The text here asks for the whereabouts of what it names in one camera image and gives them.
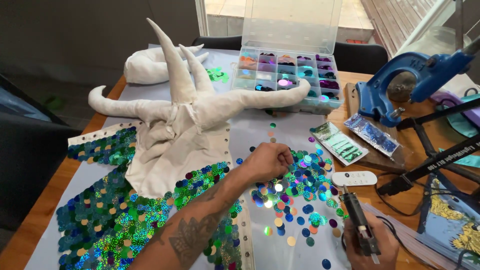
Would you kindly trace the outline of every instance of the wooden table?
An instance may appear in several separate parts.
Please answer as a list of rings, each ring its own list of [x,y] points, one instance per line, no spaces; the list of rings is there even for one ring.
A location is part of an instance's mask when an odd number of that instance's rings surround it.
[[[342,88],[345,87],[346,83],[368,81],[371,78],[371,75],[347,72],[339,72],[339,76],[342,80]],[[108,95],[108,98],[118,99],[126,84],[127,82],[125,81],[125,77],[122,76],[122,78],[117,82],[115,87]],[[402,106],[406,108],[406,112],[404,113],[405,117],[422,116],[433,112],[433,104],[430,101],[412,105],[402,104]],[[85,128],[83,134],[101,129],[106,118],[107,117],[105,115],[96,113],[88,126]],[[342,129],[342,131],[345,133],[348,131],[343,125],[343,122],[347,119],[347,108],[345,105],[342,105],[339,109],[333,111],[330,115],[328,115],[327,119],[335,123],[336,126]],[[449,127],[445,124],[442,124],[442,121],[430,122],[425,124],[424,127],[430,136],[430,139],[432,140],[433,146],[436,148],[449,148],[464,139],[460,135],[456,135],[455,132],[451,132],[451,130],[450,132],[446,132]],[[399,140],[404,146],[407,146],[414,151],[414,155],[412,155],[408,162],[410,165],[409,169],[413,168],[415,164],[420,164],[426,159],[423,147],[421,146],[419,139],[412,129],[399,132]],[[77,160],[66,158],[63,161],[57,172],[53,175],[52,179],[48,183],[47,187],[38,198],[35,205],[30,210],[30,213],[27,215],[18,231],[3,250],[0,256],[0,269],[13,270],[23,269],[25,267],[30,259],[30,256],[35,250],[40,237],[47,228],[52,215],[55,213],[58,201],[60,200],[63,192],[67,188],[70,180],[79,166],[80,162]],[[350,165],[348,168],[345,168],[336,160],[335,170],[337,172],[372,171],[375,174],[381,173],[381,171],[372,170],[358,165]],[[457,176],[449,171],[443,170],[443,172],[460,190],[464,192],[471,192],[477,188],[477,185],[471,181],[463,179],[462,177]],[[391,179],[391,177],[382,177],[379,179],[379,184],[386,183]],[[358,193],[360,197],[369,199],[372,202],[372,205],[383,213],[395,217],[397,220],[413,230],[417,229],[419,223],[418,215],[415,217],[403,217],[394,213],[390,208],[381,202],[372,186],[355,187],[351,188],[351,190]],[[422,188],[416,185],[407,192],[387,198],[387,201],[396,205],[399,210],[411,212],[417,206],[421,196]],[[400,251],[400,255],[398,256],[397,260],[397,269],[414,270],[426,268],[417,263],[415,259],[408,256],[405,252]]]

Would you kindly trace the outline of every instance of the plastic box lid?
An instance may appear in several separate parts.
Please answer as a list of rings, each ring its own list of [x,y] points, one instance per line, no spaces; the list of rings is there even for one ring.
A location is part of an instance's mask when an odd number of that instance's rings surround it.
[[[342,0],[246,0],[242,45],[333,54]]]

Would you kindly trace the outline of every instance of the clear plastic organizer box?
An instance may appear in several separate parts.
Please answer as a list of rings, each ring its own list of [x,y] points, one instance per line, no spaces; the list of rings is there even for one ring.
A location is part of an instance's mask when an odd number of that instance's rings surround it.
[[[247,0],[232,89],[289,91],[303,78],[311,86],[308,96],[276,110],[327,115],[339,108],[344,96],[333,50],[341,3]]]

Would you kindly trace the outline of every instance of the white remote control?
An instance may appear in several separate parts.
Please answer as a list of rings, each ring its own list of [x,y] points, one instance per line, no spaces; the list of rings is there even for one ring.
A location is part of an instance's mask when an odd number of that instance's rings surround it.
[[[373,172],[335,172],[332,175],[332,182],[336,186],[342,187],[356,185],[372,185],[377,183],[377,176]]]

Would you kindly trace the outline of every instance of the hand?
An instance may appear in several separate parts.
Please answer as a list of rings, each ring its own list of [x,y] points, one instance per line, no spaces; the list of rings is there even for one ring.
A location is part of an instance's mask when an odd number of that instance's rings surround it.
[[[378,256],[380,264],[374,264],[372,257],[359,254],[358,237],[350,219],[345,220],[344,237],[347,245],[347,257],[355,270],[395,270],[396,257],[400,244],[393,234],[385,227],[384,223],[369,212],[364,212],[370,228],[377,239],[381,255]]]
[[[293,157],[287,145],[261,143],[250,156],[243,161],[238,170],[244,171],[248,184],[267,182],[288,173],[288,165]]]

